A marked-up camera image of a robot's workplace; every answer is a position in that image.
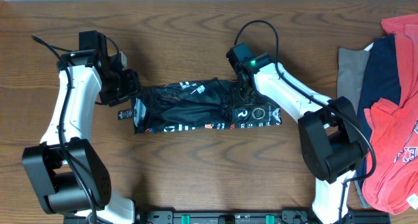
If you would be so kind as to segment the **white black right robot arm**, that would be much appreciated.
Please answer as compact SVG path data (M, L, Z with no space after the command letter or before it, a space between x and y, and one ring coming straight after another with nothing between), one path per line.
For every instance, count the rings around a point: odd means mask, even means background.
M308 88L269 54L229 52L226 58L238 77L243 99L267 97L297 122L303 160L315 176L312 210L316 218L322 223L343 220L348 213L347 188L370 152L351 102Z

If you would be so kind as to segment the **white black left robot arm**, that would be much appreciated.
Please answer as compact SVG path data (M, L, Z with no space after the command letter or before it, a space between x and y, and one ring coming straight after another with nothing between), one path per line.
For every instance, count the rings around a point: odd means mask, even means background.
M97 50L63 54L59 93L51 122L22 164L47 214L72 222L134 223L135 204L112 189L109 172L93 149L91 126L102 89L117 86L109 57Z

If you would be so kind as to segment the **black orange-patterned jersey shirt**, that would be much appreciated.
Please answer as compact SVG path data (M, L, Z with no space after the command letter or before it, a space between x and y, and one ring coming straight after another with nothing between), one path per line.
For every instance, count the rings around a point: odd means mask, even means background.
M186 81L147 86L118 112L132 119L134 132L175 132L195 129L245 129L281 125L280 107L267 97L246 103L236 80Z

